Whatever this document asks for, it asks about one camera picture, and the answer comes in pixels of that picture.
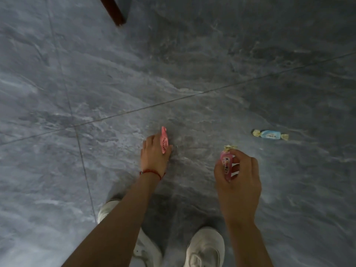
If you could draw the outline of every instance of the yellow wrapper end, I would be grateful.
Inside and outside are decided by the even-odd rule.
[[[252,135],[254,135],[255,137],[259,137],[259,136],[261,135],[261,131],[255,129],[255,130],[252,132]]]
[[[289,135],[288,134],[281,134],[281,139],[284,139],[285,141],[289,140]]]
[[[230,149],[237,149],[238,147],[235,145],[225,145],[224,146],[224,152],[229,152]]]

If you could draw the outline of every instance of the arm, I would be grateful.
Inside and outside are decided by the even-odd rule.
[[[230,150],[235,157],[232,172],[238,176],[225,180],[220,161],[216,162],[214,176],[220,208],[228,228],[237,266],[273,267],[260,231],[255,225],[255,212],[261,194],[261,182],[256,158],[241,151]]]
[[[159,137],[157,134],[144,141],[141,169],[155,170],[163,176],[172,147],[167,148],[163,155]],[[142,174],[122,201],[92,230],[62,267],[129,266],[149,199],[159,180],[155,173]]]

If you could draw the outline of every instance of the person's left hand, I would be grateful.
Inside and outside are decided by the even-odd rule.
[[[142,145],[141,149],[141,170],[155,170],[163,177],[166,172],[169,156],[171,155],[173,145],[169,145],[164,154],[162,154],[161,143],[159,142],[161,134],[149,136]]]

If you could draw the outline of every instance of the brown furniture leg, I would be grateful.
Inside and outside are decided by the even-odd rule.
[[[106,11],[109,13],[110,17],[115,22],[116,26],[121,26],[126,23],[118,5],[116,4],[115,0],[100,0]]]

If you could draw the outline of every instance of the person's right arm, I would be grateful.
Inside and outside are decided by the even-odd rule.
[[[239,171],[231,182],[225,180],[224,168],[216,162],[214,176],[220,208],[228,228],[236,265],[243,267],[273,267],[259,229],[255,212],[261,195],[261,182],[256,158],[239,150],[234,155],[232,172]]]

